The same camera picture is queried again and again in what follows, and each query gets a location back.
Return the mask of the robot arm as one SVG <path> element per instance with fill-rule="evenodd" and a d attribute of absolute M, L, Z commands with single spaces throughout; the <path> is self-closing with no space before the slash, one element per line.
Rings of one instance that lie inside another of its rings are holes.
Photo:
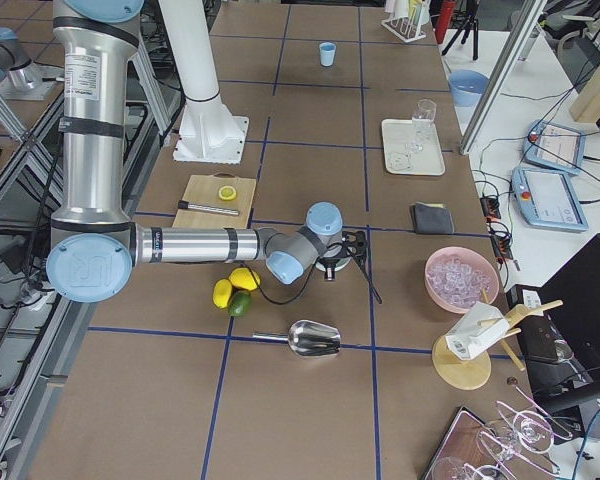
<path fill-rule="evenodd" d="M 138 1 L 57 1 L 53 28 L 65 51 L 63 200 L 51 220 L 47 276 L 82 303 L 117 294 L 140 263 L 262 260 L 291 284 L 316 265 L 346 256 L 339 209 L 312 205 L 293 234 L 263 229 L 146 228 L 122 207 L 127 66 L 138 52 Z M 160 5 L 186 106 L 176 159 L 238 163 L 248 121 L 223 104 L 204 9 L 198 1 Z"/>

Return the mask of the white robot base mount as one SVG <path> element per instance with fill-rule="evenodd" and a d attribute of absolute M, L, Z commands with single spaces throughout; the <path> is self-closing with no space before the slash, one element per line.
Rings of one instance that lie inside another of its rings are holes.
<path fill-rule="evenodd" d="M 240 163 L 249 119 L 232 115 L 221 98 L 203 3 L 166 0 L 159 6 L 185 97 L 174 159 Z"/>

